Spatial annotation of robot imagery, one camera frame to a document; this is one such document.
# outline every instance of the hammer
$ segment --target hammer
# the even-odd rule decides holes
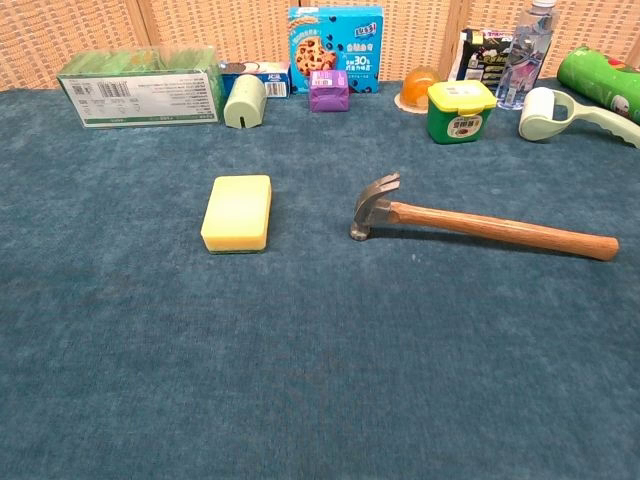
[[[400,223],[443,228],[605,261],[611,260],[618,253],[618,240],[614,237],[588,235],[470,213],[434,210],[382,198],[398,188],[400,188],[400,174],[396,172],[376,180],[362,191],[356,202],[355,215],[351,224],[350,233],[354,240],[366,240],[374,225]]]

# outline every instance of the purple box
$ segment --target purple box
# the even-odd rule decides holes
[[[309,81],[309,107],[312,112],[349,110],[349,81],[344,70],[316,70]]]

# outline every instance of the green container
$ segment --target green container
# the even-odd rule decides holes
[[[558,80],[640,124],[640,70],[589,47],[579,47],[560,64]]]
[[[427,131],[436,143],[473,142],[482,135],[496,97],[478,80],[431,85]]]

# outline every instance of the sponge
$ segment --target sponge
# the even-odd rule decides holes
[[[264,250],[270,207],[267,175],[216,178],[200,231],[205,246],[211,253]]]

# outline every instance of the yellow lid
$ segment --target yellow lid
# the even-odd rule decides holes
[[[441,112],[475,115],[496,106],[496,97],[478,80],[436,83],[429,87],[428,93]]]

